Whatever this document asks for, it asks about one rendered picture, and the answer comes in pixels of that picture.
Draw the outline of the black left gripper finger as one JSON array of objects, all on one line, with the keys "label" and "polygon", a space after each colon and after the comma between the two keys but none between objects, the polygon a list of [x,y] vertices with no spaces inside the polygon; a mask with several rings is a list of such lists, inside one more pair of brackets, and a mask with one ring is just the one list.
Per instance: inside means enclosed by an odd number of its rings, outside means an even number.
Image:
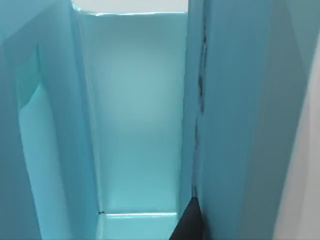
[{"label": "black left gripper finger", "polygon": [[193,196],[169,240],[203,240],[204,221],[198,198]]}]

